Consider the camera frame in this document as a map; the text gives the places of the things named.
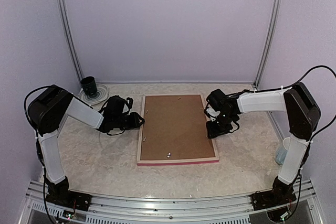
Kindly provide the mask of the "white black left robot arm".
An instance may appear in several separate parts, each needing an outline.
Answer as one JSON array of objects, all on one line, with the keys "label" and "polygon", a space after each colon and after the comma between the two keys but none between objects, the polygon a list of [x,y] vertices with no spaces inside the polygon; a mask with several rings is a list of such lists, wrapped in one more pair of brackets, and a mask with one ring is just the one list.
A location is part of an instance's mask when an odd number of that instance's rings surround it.
[{"label": "white black left robot arm", "polygon": [[42,86],[30,104],[24,103],[26,119],[35,131],[36,150],[44,169],[45,202],[88,211],[92,196],[69,189],[69,181],[61,164],[58,148],[59,128],[63,120],[71,117],[100,133],[111,136],[111,131],[122,133],[140,128],[145,120],[133,112],[133,99],[118,95],[109,97],[100,110],[95,110],[83,100],[55,84]]}]

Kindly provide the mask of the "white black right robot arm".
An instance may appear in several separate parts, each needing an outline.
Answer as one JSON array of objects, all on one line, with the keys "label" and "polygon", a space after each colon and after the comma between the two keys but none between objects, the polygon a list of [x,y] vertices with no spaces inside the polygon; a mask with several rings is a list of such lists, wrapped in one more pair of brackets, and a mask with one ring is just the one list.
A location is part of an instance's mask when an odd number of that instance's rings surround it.
[{"label": "white black right robot arm", "polygon": [[238,125],[240,114],[261,111],[282,111],[287,114],[290,141],[272,189],[251,195],[254,210],[296,200],[293,184],[308,158],[310,142],[321,117],[319,106],[302,82],[288,88],[243,90],[231,95],[216,89],[206,98],[204,114],[209,118],[206,122],[207,136],[216,138],[233,133],[233,126]]}]

